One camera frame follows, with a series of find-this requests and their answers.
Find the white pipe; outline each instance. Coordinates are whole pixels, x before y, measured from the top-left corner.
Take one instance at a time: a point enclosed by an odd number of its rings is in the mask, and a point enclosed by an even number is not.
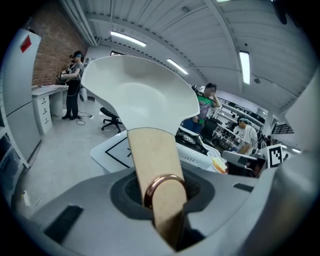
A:
[[[90,40],[91,45],[95,46],[96,45],[96,41],[93,40],[92,37],[89,35],[89,32],[86,29],[86,26],[84,25],[81,17],[79,16],[79,13],[78,13],[77,8],[75,7],[75,5],[70,0],[64,0],[64,1],[65,1],[66,5],[68,5],[69,8],[71,9],[71,12],[75,16],[75,18],[77,20],[77,23],[82,28],[82,31],[84,31],[84,33],[87,36],[87,38]]]
[[[112,31],[112,19],[114,17],[114,1],[111,0],[111,3],[110,3],[110,24],[109,24],[109,36],[110,36],[110,39],[111,39],[111,31]]]
[[[89,32],[89,35],[91,36],[92,40],[94,41],[94,45],[95,45],[95,46],[98,46],[97,41],[96,41],[96,39],[95,39],[95,36],[94,36],[94,34],[92,33],[91,28],[90,28],[90,26],[89,26],[89,24],[88,24],[87,18],[86,18],[85,14],[84,14],[84,11],[83,11],[82,8],[81,8],[81,5],[80,5],[79,0],[73,0],[73,1],[74,1],[74,3],[75,3],[75,7],[76,7],[77,11],[78,11],[79,14],[80,14],[80,17],[82,18],[82,20],[83,20],[83,22],[84,22],[84,26],[86,27],[87,31]]]
[[[71,10],[71,7],[69,7],[69,3],[70,2],[66,1],[66,0],[61,0],[61,3],[63,5],[63,7],[65,8],[65,10],[67,11],[67,13],[69,14],[69,16],[72,19],[73,23],[76,25],[78,30],[84,36],[84,38],[86,38],[86,40],[88,41],[89,44],[94,45],[94,42],[92,42],[92,39],[89,36],[88,32],[86,30],[84,30],[82,26],[80,26],[81,22],[78,21],[78,19],[75,16],[74,12]]]

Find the white curved paddle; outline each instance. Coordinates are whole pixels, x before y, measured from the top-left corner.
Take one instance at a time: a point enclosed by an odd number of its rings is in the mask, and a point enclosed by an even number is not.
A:
[[[200,110],[196,94],[181,77],[151,60],[117,55],[92,61],[81,84],[113,111],[111,105],[127,129],[142,198],[161,175],[184,178],[175,135],[180,123]],[[161,183],[153,194],[155,227],[173,247],[186,201],[176,180]]]

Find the orange object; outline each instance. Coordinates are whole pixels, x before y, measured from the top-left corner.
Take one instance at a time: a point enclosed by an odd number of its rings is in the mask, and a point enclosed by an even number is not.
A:
[[[226,172],[224,169],[222,169],[222,168],[220,167],[220,165],[218,165],[218,164],[216,163],[216,161],[213,160],[213,159],[212,159],[212,164],[213,164],[213,166],[218,170],[218,172],[220,172],[220,173],[222,173],[222,174],[227,174],[227,172]]]
[[[29,48],[30,45],[32,45],[31,40],[30,40],[30,36],[27,35],[26,38],[24,39],[23,43],[21,44],[21,47],[20,47],[22,53],[24,53]]]

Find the wooden handle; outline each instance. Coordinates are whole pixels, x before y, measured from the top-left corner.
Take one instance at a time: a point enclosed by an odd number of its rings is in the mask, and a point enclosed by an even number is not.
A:
[[[146,190],[162,175],[173,174],[183,179],[175,137],[163,130],[139,128],[127,132],[142,201]],[[187,202],[183,185],[167,180],[155,190],[152,198],[155,228],[173,247],[176,247],[182,221],[182,209]]]

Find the red sign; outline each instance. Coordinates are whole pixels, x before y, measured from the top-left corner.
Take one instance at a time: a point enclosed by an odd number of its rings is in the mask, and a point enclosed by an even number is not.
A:
[[[29,48],[30,45],[31,45],[30,36],[27,35],[20,47],[22,53],[24,53]]]

